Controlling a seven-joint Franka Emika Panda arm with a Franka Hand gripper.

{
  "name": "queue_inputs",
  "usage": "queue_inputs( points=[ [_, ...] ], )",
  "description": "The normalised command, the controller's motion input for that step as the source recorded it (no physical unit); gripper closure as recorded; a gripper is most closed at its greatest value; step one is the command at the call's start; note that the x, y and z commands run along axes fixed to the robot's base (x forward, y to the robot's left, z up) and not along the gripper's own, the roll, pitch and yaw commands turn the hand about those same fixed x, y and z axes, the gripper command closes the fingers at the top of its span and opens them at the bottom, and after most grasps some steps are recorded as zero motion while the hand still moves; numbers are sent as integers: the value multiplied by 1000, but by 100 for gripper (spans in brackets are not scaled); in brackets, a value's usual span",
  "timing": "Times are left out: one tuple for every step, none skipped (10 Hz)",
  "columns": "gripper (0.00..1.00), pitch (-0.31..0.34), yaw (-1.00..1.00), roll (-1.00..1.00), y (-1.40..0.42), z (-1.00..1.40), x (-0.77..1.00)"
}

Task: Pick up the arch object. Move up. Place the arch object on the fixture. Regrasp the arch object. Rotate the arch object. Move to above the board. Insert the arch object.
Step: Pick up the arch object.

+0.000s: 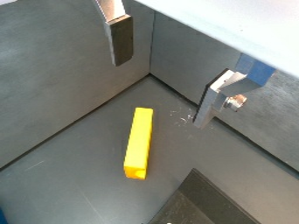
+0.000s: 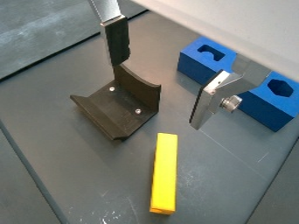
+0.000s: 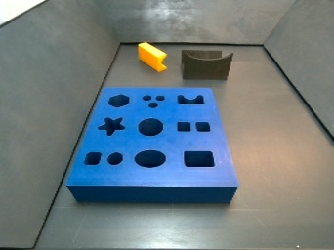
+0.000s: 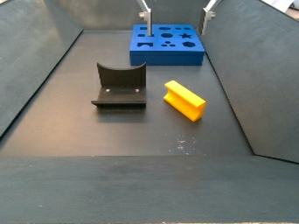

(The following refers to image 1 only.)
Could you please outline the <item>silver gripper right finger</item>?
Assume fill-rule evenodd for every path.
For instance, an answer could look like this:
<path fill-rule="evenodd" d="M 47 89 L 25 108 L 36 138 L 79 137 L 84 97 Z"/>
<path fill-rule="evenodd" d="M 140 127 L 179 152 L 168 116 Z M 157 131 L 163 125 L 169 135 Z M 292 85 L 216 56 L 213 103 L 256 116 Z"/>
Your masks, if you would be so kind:
<path fill-rule="evenodd" d="M 226 69 L 205 85 L 193 125 L 203 129 L 223 109 L 238 112 L 247 102 L 244 93 L 262 88 L 276 69 L 244 53 L 234 70 Z"/>

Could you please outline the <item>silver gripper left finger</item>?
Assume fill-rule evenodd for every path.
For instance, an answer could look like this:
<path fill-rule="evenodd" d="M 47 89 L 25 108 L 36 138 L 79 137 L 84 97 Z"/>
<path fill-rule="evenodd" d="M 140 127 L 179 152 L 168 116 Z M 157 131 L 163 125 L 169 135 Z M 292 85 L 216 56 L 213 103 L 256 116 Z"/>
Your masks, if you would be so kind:
<path fill-rule="evenodd" d="M 112 63 L 116 67 L 133 56 L 133 18 L 121 0 L 92 0 L 101 16 L 108 38 Z"/>

